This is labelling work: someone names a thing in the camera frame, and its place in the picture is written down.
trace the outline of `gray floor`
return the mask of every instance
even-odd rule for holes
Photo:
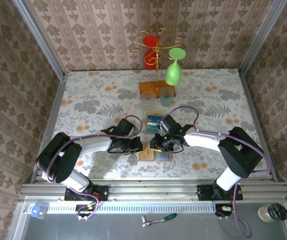
[[[250,224],[252,240],[287,240],[283,222],[265,223],[257,210],[263,204],[239,204],[239,216]],[[97,214],[79,221],[73,214],[29,216],[23,240],[242,240],[234,219],[218,220],[213,214],[178,214],[168,222],[143,228],[142,214]],[[164,214],[146,214],[148,221]]]

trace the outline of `wallpaper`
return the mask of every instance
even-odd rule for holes
[[[277,172],[287,182],[287,3],[246,74]]]
[[[143,69],[137,33],[183,38],[184,69],[238,68],[272,0],[26,0],[65,71]],[[160,58],[160,68],[171,61]]]
[[[0,240],[32,173],[57,85],[18,10],[0,0]]]

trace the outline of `table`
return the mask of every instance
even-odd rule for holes
[[[160,70],[164,79],[165,70]],[[204,130],[227,132],[242,127],[258,144],[258,135],[236,69],[183,70],[177,85],[177,96],[169,107],[159,99],[151,105],[140,100],[139,82],[154,81],[156,73],[149,70],[77,71],[70,72],[56,119],[53,135],[65,132],[70,136],[94,134],[118,124],[127,115],[136,115],[146,123],[148,108],[170,112],[178,106],[199,110],[197,126]],[[192,124],[196,114],[179,109],[173,118],[182,126]],[[141,135],[149,142],[152,134]],[[76,169],[90,178],[216,178],[226,168],[219,152],[202,147],[185,148],[174,154],[171,162],[139,161],[137,154],[128,156],[95,152],[81,156]],[[265,169],[262,160],[257,169]],[[269,173],[252,177],[270,178]]]

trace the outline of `green wine glass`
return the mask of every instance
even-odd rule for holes
[[[177,60],[183,59],[186,56],[185,50],[179,47],[174,47],[169,51],[169,55],[174,59],[174,63],[170,64],[165,74],[165,82],[168,85],[176,86],[182,79],[182,68]]]

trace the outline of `cup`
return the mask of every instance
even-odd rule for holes
[[[156,94],[153,91],[144,91],[140,95],[140,100],[145,104],[151,104],[156,99]]]
[[[172,103],[173,97],[174,90],[171,87],[165,86],[160,89],[160,101],[164,107],[168,107]]]

